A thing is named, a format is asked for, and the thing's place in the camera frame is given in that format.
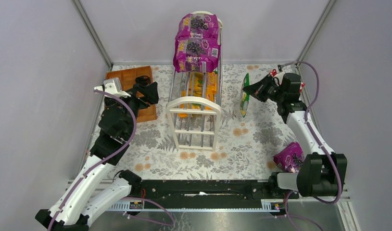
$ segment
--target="wooden tray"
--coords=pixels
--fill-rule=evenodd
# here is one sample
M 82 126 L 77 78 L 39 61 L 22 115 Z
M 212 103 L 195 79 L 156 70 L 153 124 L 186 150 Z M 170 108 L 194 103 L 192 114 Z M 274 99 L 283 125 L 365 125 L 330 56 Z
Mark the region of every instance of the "wooden tray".
M 149 76 L 153 82 L 152 69 L 150 66 L 137 67 L 121 71 L 112 71 L 106 74 L 106 79 L 118 77 L 121 80 L 122 90 L 128 90 L 135 84 L 135 79 L 139 76 Z M 137 123 L 156 120 L 156 105 L 151 105 L 146 109 L 138 112 Z

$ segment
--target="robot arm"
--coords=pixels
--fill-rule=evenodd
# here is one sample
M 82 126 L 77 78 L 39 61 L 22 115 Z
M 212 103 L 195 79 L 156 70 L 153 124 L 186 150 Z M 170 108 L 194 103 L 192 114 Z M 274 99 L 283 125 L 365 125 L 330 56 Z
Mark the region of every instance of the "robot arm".
M 336 196 L 337 177 L 343 184 L 347 159 L 344 154 L 336 154 L 323 140 L 310 113 L 306 112 L 305 103 L 300 101 L 300 86 L 299 75 L 281 72 L 274 77 L 270 73 L 261 81 L 243 88 L 262 102 L 270 99 L 277 103 L 278 114 L 291 128 L 306 154 L 299 173 L 274 173 L 269 181 L 276 184 L 274 188 L 298 191 L 302 196 Z M 338 174 L 327 154 L 331 156 Z
M 97 91 L 105 91 L 129 106 L 135 117 L 139 109 L 158 103 L 157 83 L 150 83 L 149 78 L 137 78 L 137 84 L 128 91 L 122 91 L 118 78 L 104 81 L 104 85 L 95 87 Z M 142 93 L 143 97 L 132 97 Z M 50 209 L 42 209 L 36 214 L 36 220 L 47 229 L 53 231 L 87 231 L 89 226 L 106 209 L 124 196 L 132 192 L 132 184 L 137 184 L 138 176 L 130 173 L 130 177 L 117 179 L 110 187 L 89 201 L 95 188 L 104 176 L 119 162 L 129 145 L 126 142 L 134 132 L 132 114 L 121 107 L 118 101 L 105 97 L 106 109 L 101 115 L 100 136 L 90 150 L 83 168 L 69 189 Z

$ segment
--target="white wall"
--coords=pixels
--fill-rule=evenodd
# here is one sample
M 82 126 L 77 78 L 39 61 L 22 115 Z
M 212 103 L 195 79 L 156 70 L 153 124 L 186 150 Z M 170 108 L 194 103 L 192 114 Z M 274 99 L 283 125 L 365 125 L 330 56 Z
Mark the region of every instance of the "white wall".
M 82 0 L 114 62 L 171 63 L 183 16 L 210 11 L 223 21 L 223 60 L 298 58 L 328 0 Z
M 337 1 L 305 61 L 321 132 L 348 159 L 362 231 L 392 230 L 392 0 Z M 303 77 L 314 97 L 312 71 Z
M 83 156 L 106 66 L 71 1 L 0 0 L 0 231 L 64 193 Z

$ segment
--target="purple package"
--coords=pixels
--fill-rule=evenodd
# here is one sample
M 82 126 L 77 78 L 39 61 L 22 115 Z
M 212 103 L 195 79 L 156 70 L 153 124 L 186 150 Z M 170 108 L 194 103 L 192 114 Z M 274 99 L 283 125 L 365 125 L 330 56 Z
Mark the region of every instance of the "purple package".
M 301 169 L 305 157 L 297 142 L 290 143 L 284 150 L 273 156 L 277 166 L 286 172 L 297 173 Z
M 177 72 L 213 72 L 218 65 L 220 45 L 214 38 L 176 40 L 173 65 Z
M 218 19 L 216 15 L 204 13 L 187 14 L 179 24 L 176 39 L 179 38 L 215 38 L 218 39 Z

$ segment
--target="floral pattern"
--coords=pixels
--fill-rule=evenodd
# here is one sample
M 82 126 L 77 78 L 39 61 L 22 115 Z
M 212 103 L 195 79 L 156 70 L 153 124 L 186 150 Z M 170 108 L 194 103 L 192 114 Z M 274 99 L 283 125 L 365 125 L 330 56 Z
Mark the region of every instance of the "floral pattern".
M 138 66 L 116 65 L 113 71 L 134 67 Z M 276 64 L 223 65 L 222 124 L 217 149 L 209 152 L 176 149 L 165 113 L 174 68 L 152 65 L 153 80 L 158 82 L 160 97 L 156 106 L 158 118 L 138 123 L 131 146 L 107 179 L 125 169 L 143 179 L 159 180 L 267 179 L 273 171 L 280 171 L 272 156 L 296 140 L 277 114 L 276 104 L 250 99 L 246 117 L 243 118 L 239 111 L 240 88 L 245 74 L 250 73 L 250 82 L 255 83 L 276 67 Z M 92 134 L 91 147 L 99 131 L 97 126 Z

